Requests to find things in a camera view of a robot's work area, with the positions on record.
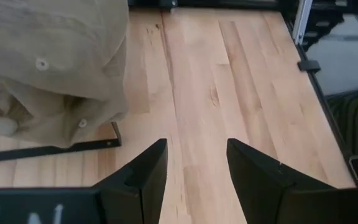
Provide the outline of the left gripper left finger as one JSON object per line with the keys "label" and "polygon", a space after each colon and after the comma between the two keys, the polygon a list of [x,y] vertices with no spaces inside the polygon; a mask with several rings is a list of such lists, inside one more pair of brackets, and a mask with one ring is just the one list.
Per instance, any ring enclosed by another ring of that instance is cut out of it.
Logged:
{"label": "left gripper left finger", "polygon": [[0,188],[0,224],[158,224],[167,140],[91,187]]}

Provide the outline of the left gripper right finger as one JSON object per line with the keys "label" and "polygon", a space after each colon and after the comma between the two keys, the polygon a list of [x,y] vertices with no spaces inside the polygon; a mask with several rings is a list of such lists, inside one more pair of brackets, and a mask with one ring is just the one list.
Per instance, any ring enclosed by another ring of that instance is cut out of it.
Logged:
{"label": "left gripper right finger", "polygon": [[332,187],[235,138],[226,155],[247,224],[358,224],[358,188]]}

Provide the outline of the tan baseball cap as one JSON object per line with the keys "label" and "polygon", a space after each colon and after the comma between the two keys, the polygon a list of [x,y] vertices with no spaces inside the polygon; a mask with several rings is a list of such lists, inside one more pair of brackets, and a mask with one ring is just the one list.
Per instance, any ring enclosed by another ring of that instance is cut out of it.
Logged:
{"label": "tan baseball cap", "polygon": [[127,112],[127,0],[0,0],[0,136],[70,147]]}

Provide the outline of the black metal mesh rack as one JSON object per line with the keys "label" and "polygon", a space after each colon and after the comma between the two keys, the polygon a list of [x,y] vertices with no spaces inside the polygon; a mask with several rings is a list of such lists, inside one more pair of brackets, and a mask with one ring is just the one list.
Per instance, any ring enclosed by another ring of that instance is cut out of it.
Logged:
{"label": "black metal mesh rack", "polygon": [[10,161],[14,159],[52,156],[52,155],[64,154],[64,153],[92,151],[97,149],[107,149],[107,148],[122,146],[122,138],[117,123],[111,122],[110,126],[112,127],[114,134],[116,136],[116,138],[114,139],[79,142],[66,149],[62,149],[55,146],[39,146],[39,147],[28,147],[22,149],[12,149],[8,151],[0,151],[0,162]]}

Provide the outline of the black table edge strip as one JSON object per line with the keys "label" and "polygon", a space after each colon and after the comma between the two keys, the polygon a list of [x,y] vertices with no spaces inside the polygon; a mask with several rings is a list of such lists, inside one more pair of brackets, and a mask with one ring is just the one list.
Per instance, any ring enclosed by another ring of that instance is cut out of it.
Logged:
{"label": "black table edge strip", "polygon": [[312,136],[318,143],[317,154],[326,173],[325,182],[339,189],[357,187],[352,171],[349,170],[348,157],[343,154],[345,145],[317,81],[316,72],[302,70],[301,75],[308,77],[305,83],[307,90],[302,90],[301,96],[311,94],[301,100],[301,105],[306,107],[306,114],[313,117],[309,124]]}

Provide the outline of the silver aluminium bar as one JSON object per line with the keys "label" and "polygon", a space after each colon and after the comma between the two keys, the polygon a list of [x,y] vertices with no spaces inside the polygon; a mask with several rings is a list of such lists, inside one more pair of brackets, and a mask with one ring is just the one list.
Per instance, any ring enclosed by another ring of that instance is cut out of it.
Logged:
{"label": "silver aluminium bar", "polygon": [[295,23],[291,34],[296,45],[301,44],[303,41],[312,3],[313,0],[299,0]]}

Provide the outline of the black aluminium frame rails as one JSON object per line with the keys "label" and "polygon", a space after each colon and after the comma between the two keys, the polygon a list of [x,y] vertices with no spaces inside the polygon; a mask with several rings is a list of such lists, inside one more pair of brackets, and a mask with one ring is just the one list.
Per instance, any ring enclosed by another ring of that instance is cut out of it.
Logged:
{"label": "black aluminium frame rails", "polygon": [[202,7],[215,9],[257,9],[281,11],[291,8],[297,0],[127,0],[130,7],[173,9]]}

